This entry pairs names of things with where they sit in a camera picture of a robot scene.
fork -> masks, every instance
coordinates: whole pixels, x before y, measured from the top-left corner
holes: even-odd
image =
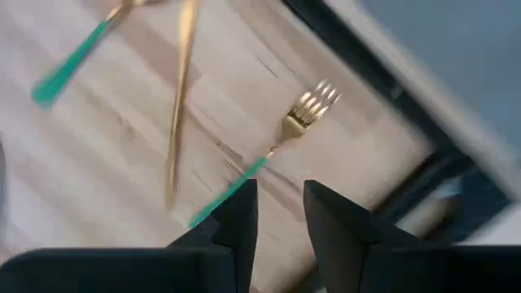
[[[268,159],[275,154],[275,151],[286,142],[303,136],[309,127],[320,119],[324,113],[340,97],[341,93],[328,81],[320,81],[314,90],[306,91],[293,105],[291,110],[282,118],[280,131],[276,143],[270,147],[268,153],[261,156],[250,166],[228,190],[219,195],[215,200],[206,205],[190,221],[189,227],[194,228],[212,211],[227,200],[237,189],[259,169],[261,169]]]

gold knife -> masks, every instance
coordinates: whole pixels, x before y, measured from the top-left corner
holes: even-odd
[[[183,103],[186,94],[186,78],[190,67],[192,45],[194,43],[195,26],[199,11],[199,0],[185,0],[182,4],[181,17],[179,19],[179,65],[177,68],[177,92],[173,106],[172,124],[170,128],[169,155],[167,158],[167,186],[166,208],[173,206],[175,182],[177,175],[177,158],[179,156],[181,142],[181,125]]]

wood grain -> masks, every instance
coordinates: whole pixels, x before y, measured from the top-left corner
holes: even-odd
[[[368,208],[430,151],[427,143],[279,2],[203,3],[174,211],[164,211],[179,1],[132,12],[96,48],[50,112],[32,84],[114,1],[0,2],[0,136],[7,215],[0,257],[36,247],[162,247],[274,141],[307,87],[344,96],[257,175],[252,285],[280,291],[313,264],[301,202],[317,179]]]

fork tines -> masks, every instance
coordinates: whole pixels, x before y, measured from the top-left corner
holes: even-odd
[[[340,95],[333,84],[326,80],[320,81],[314,90],[307,91],[299,98],[288,115],[307,128],[322,117]]]

cutlery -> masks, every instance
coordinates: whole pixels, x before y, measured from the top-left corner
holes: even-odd
[[[154,4],[164,0],[122,0],[121,4],[112,9],[105,20],[100,22],[94,31],[81,45],[68,56],[57,68],[48,72],[32,89],[33,100],[40,107],[50,107],[55,102],[65,85],[70,81],[72,74],[78,69],[87,55],[99,43],[103,35],[116,17],[129,12],[133,7]]]
[[[173,205],[175,181],[177,173],[177,158],[181,143],[181,119],[183,103],[186,95],[186,78],[190,68],[190,57],[194,43],[195,26],[199,11],[199,0],[185,0],[179,20],[179,65],[177,68],[177,91],[173,106],[172,123],[170,125],[169,154],[167,158],[167,181],[166,181],[166,208]]]
[[[261,169],[275,151],[284,143],[303,136],[309,127],[320,119],[340,97],[341,93],[328,81],[321,81],[314,90],[306,91],[282,118],[280,132],[274,146],[250,166],[228,190],[206,205],[190,221],[191,228],[197,226],[221,203],[227,200],[249,177]]]

